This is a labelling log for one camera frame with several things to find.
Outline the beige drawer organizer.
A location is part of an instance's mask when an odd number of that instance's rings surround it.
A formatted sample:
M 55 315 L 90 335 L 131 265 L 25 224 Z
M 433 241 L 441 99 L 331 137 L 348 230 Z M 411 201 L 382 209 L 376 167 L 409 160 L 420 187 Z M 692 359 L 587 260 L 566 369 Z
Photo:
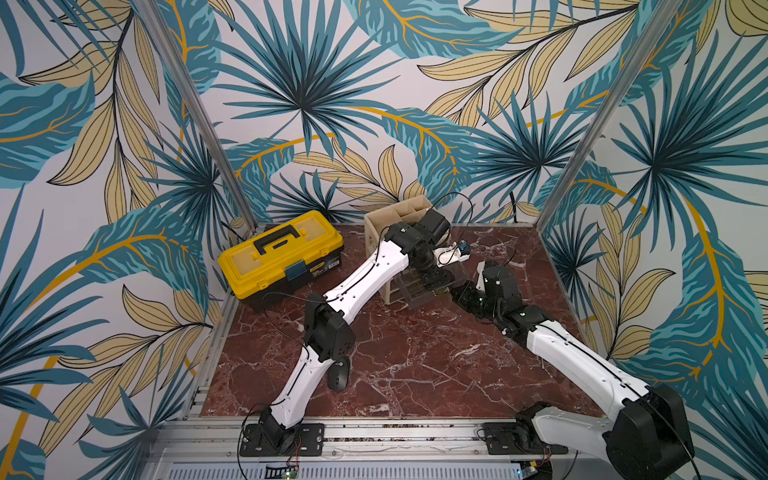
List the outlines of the beige drawer organizer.
M 409 253 L 417 243 L 411 225 L 418 222 L 431 208 L 434 206 L 426 196 L 418 195 L 386 205 L 364 216 L 366 253 L 376 260 L 376 270 L 391 270 L 391 273 L 382 279 L 379 289 L 386 305 L 402 301 L 393 280 L 409 268 Z M 446 245 L 449 232 L 437 248 Z

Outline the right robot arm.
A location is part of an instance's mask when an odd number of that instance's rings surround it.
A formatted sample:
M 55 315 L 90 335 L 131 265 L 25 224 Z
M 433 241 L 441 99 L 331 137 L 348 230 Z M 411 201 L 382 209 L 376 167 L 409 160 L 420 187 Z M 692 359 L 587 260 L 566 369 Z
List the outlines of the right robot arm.
M 520 413 L 543 443 L 598 458 L 624 479 L 666 479 L 695 462 L 685 405 L 677 392 L 622 371 L 550 314 L 525 303 L 507 267 L 495 262 L 481 267 L 477 281 L 452 288 L 454 303 L 555 367 L 603 413 L 589 417 L 554 406 Z

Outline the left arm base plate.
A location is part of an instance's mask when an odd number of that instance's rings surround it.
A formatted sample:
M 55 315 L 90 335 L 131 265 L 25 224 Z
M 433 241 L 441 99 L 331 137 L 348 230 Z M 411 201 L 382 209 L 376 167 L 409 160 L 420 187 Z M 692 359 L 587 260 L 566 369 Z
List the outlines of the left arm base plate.
M 319 457 L 325 440 L 325 425 L 300 423 L 288 430 L 267 428 L 259 423 L 247 424 L 239 442 L 241 457 L 278 457 L 289 454 Z

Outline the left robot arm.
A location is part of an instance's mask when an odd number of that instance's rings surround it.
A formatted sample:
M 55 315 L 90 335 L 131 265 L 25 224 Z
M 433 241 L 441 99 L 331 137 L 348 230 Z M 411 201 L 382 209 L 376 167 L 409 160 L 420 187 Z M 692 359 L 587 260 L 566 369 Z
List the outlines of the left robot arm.
M 365 304 L 409 267 L 435 267 L 450 222 L 429 209 L 416 223 L 389 226 L 371 256 L 335 288 L 305 303 L 302 352 L 285 386 L 259 415 L 262 437 L 279 453 L 290 449 L 309 400 L 325 373 L 355 342 L 351 328 Z

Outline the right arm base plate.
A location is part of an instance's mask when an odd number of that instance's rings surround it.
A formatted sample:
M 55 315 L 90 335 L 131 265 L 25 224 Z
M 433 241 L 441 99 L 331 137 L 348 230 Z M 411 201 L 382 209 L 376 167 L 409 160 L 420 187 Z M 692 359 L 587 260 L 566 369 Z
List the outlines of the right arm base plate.
M 525 422 L 488 422 L 478 431 L 489 455 L 562 455 L 568 448 L 542 441 L 533 426 Z

